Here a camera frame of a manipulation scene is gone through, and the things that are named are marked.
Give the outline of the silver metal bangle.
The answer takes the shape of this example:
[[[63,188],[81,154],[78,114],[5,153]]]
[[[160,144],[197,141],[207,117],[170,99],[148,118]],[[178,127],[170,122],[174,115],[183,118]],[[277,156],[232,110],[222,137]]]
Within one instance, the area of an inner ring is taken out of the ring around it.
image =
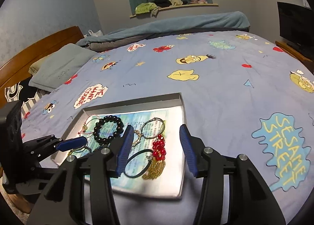
[[[161,118],[152,118],[146,121],[141,129],[140,134],[144,139],[155,139],[165,130],[165,122]]]

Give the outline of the blue green printed paper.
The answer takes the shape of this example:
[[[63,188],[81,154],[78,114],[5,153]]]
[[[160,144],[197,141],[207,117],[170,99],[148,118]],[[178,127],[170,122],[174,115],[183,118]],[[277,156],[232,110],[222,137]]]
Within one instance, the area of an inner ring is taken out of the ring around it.
[[[182,194],[184,154],[179,140],[179,128],[185,121],[181,105],[160,109],[118,113],[124,126],[134,128],[134,140],[125,171],[118,179],[111,179],[117,193],[177,199]],[[144,139],[142,125],[161,118],[165,130],[155,139]]]

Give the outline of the grey shallow cardboard box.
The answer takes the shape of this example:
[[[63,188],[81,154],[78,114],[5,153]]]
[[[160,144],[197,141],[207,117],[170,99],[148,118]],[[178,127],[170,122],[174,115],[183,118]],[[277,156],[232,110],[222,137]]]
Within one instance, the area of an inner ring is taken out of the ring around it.
[[[84,108],[70,118],[63,138],[84,136],[87,146],[75,151],[58,151],[51,156],[51,161],[60,166],[69,154],[80,158],[97,149],[99,144],[93,138],[93,126],[109,115],[118,116],[124,126],[134,128],[128,163],[121,176],[111,180],[113,190],[154,199],[179,199],[184,181],[179,128],[185,122],[180,93]]]

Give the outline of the black white striped cloth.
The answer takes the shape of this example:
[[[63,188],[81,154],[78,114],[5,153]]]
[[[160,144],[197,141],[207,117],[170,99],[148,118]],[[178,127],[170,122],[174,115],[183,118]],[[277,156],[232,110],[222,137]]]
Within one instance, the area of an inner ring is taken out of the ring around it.
[[[49,92],[36,87],[29,86],[31,77],[24,79],[11,87],[6,87],[4,95],[7,102],[22,101],[21,115],[24,119],[27,119],[30,115],[31,108],[46,94]]]

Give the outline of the blue cartoon bed sheet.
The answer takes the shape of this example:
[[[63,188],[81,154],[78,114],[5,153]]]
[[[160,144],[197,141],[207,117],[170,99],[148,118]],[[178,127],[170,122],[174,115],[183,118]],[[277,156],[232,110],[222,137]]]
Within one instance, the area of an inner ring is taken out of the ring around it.
[[[172,35],[96,55],[36,103],[22,137],[60,137],[84,108],[171,93],[191,134],[246,154],[292,221],[313,189],[313,74],[252,34]]]

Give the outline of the grey pillow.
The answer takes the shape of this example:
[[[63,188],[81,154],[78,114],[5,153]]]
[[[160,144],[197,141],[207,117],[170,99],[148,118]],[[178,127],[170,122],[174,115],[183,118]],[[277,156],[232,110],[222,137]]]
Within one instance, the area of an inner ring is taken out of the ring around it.
[[[98,53],[95,51],[75,44],[67,44],[47,56],[39,71],[32,76],[29,86],[52,92],[69,80],[86,62],[96,55]]]

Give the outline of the wooden headboard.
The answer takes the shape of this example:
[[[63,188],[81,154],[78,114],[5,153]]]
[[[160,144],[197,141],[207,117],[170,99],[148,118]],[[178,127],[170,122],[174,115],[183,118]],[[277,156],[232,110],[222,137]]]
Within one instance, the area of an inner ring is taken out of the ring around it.
[[[10,87],[30,77],[29,67],[36,61],[58,51],[63,46],[75,44],[83,38],[78,26],[72,26],[51,34],[25,48],[1,67],[1,106],[7,103],[4,96],[6,87]]]

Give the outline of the wooden window shelf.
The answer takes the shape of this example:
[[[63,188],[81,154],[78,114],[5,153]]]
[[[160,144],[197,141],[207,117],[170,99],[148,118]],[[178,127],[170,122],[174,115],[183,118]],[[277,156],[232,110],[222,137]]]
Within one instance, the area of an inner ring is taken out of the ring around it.
[[[176,6],[171,6],[171,7],[164,7],[164,8],[159,8],[158,13],[161,11],[169,11],[169,10],[176,10],[176,9],[183,9],[183,8],[196,8],[196,7],[219,7],[219,4],[217,3],[212,3],[212,4],[186,4],[186,5],[176,5]],[[142,13],[142,14],[134,14],[130,15],[129,18],[135,18],[137,16],[142,16],[145,14],[150,14],[151,12],[148,13]]]

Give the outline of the teal rolled blanket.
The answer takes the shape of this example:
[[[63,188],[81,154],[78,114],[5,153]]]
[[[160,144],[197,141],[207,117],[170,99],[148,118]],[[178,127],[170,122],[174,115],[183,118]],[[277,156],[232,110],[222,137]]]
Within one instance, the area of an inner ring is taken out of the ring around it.
[[[168,35],[199,33],[208,31],[249,31],[250,22],[240,12],[184,16],[155,20],[132,28],[119,29],[98,37],[86,37],[76,45],[95,52],[116,49],[142,40]]]

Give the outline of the green cloth on shelf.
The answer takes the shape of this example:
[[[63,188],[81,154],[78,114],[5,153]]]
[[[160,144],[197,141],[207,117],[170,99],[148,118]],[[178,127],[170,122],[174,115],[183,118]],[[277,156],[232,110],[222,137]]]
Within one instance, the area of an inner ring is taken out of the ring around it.
[[[135,15],[150,13],[151,16],[156,16],[160,8],[153,2],[142,3],[135,8]]]

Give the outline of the beige cloth on shelf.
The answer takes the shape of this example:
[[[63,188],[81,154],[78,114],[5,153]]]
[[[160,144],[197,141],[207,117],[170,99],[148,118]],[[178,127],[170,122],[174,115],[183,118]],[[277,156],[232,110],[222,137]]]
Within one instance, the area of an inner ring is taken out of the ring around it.
[[[169,0],[169,2],[171,3],[172,7],[181,6],[184,4],[182,0]]]

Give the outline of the black flat monitor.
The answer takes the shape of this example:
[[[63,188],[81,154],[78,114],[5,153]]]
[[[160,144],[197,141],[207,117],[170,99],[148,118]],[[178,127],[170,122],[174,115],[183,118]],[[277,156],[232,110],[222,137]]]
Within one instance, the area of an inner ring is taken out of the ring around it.
[[[278,2],[279,34],[303,56],[313,58],[313,10],[300,5]]]

